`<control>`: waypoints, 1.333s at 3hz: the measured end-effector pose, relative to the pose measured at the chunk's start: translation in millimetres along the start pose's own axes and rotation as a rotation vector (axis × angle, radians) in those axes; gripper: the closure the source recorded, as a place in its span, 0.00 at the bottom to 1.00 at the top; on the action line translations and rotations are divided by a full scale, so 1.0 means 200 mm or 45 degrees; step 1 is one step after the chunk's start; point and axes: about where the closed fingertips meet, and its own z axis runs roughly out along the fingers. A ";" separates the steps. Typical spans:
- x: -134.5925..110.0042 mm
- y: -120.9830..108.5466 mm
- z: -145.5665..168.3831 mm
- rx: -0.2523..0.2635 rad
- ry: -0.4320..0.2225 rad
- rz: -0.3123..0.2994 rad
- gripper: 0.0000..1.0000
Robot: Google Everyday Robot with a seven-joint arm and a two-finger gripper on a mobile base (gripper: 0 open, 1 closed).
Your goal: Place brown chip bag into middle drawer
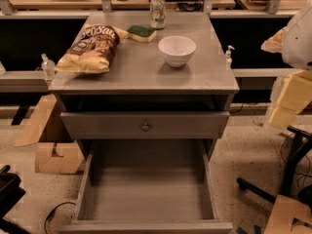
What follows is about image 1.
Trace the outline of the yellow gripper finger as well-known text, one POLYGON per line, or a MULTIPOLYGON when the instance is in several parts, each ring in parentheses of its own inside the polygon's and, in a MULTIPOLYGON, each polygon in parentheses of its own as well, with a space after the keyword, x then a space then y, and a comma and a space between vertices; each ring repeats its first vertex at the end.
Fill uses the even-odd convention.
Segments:
POLYGON ((277 129, 286 128, 312 101, 312 72, 299 70, 282 79, 282 88, 273 101, 268 124, 277 129))
POLYGON ((265 40, 260 49, 268 53, 282 53, 286 29, 283 27, 269 39, 265 40))

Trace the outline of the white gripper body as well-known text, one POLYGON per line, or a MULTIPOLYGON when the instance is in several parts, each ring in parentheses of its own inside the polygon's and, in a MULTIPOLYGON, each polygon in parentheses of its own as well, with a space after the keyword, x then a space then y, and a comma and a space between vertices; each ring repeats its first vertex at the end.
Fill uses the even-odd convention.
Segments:
POLYGON ((312 69, 312 0, 288 22, 282 42, 282 59, 293 68, 312 69))

